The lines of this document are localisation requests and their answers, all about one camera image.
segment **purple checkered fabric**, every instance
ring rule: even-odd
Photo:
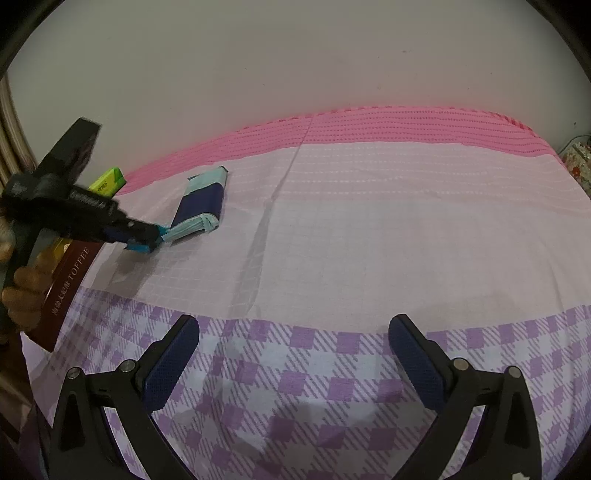
[[[81,288],[44,375],[45,413],[52,416],[68,368],[106,371],[137,358],[179,315]],[[154,418],[198,478],[391,478],[434,419],[383,334],[197,319],[197,352]],[[475,368],[503,371],[518,365],[525,372],[544,478],[554,478],[590,424],[589,308],[426,336]],[[470,419],[448,475],[461,465],[481,412],[476,409]],[[108,416],[130,468],[145,476],[116,414]]]

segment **metal screw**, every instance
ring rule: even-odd
[[[509,375],[513,378],[519,378],[521,376],[521,370],[517,367],[511,366],[509,367]]]
[[[135,368],[135,360],[123,360],[119,366],[122,372],[131,372]]]
[[[464,360],[463,358],[456,358],[453,361],[453,366],[456,367],[458,370],[468,370],[468,367],[470,366],[470,364],[468,363],[468,360]]]
[[[66,376],[70,379],[70,380],[74,380],[78,375],[80,375],[80,372],[82,372],[82,370],[80,370],[80,368],[78,367],[72,367],[68,370],[68,373],[66,374]]]

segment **white wall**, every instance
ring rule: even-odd
[[[555,148],[591,129],[589,81],[525,0],[66,0],[9,74],[38,157],[77,117],[103,124],[86,182],[349,105],[493,110]]]

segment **light blue and navy package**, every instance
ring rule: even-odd
[[[211,232],[220,224],[228,171],[224,167],[189,178],[189,185],[178,206],[170,229],[163,235],[173,242],[196,232]]]

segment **red and pink striped trim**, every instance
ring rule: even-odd
[[[456,108],[375,106],[295,116],[222,135],[126,174],[129,193],[194,167],[302,144],[458,143],[523,157],[555,155],[531,128],[508,116]]]

